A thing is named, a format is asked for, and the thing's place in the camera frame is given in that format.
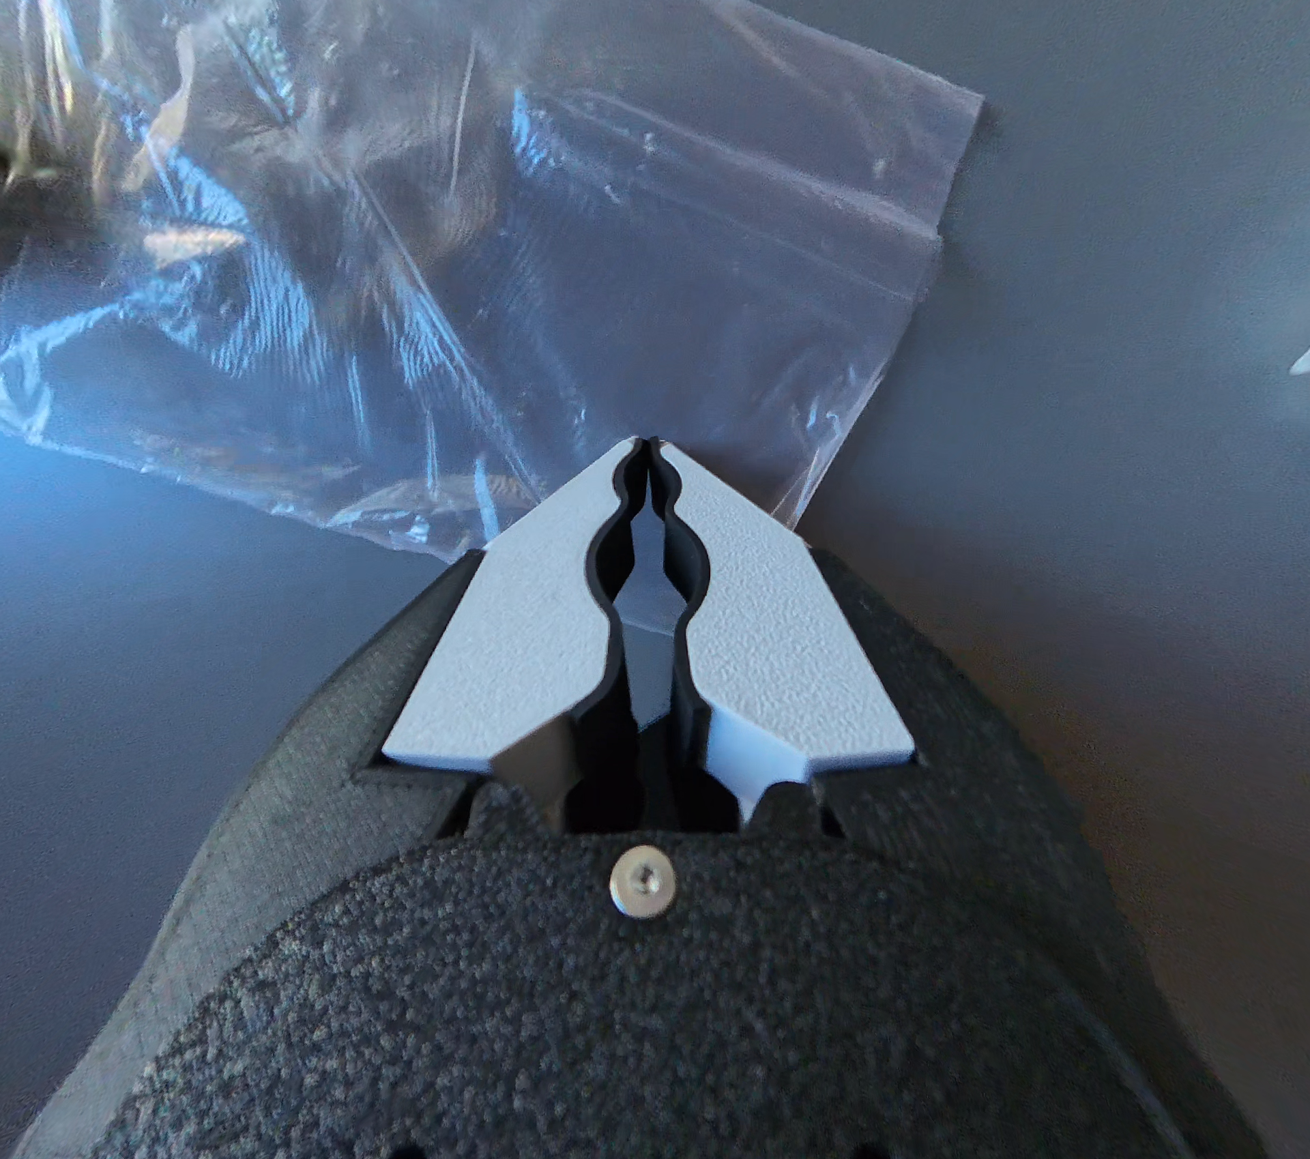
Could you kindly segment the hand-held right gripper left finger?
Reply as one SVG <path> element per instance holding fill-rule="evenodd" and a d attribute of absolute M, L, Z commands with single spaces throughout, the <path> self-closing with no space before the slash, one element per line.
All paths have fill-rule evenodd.
<path fill-rule="evenodd" d="M 574 830 L 639 822 L 639 727 L 613 600 L 634 567 L 645 445 L 619 442 L 482 548 L 386 759 L 518 785 Z"/>

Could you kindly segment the clear plastic bag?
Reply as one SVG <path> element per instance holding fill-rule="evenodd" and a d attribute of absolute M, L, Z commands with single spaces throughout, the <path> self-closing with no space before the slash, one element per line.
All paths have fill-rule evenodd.
<path fill-rule="evenodd" d="M 2 436 L 444 560 L 619 440 L 794 528 L 975 93 L 747 0 L 2 0 Z"/>

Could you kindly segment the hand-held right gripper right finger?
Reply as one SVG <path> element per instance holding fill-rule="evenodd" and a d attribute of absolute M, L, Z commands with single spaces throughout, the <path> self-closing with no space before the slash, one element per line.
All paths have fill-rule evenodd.
<path fill-rule="evenodd" d="M 652 446 L 664 570 L 684 610 L 673 713 L 746 824 L 765 792 L 903 765 L 915 744 L 807 544 L 686 451 Z"/>

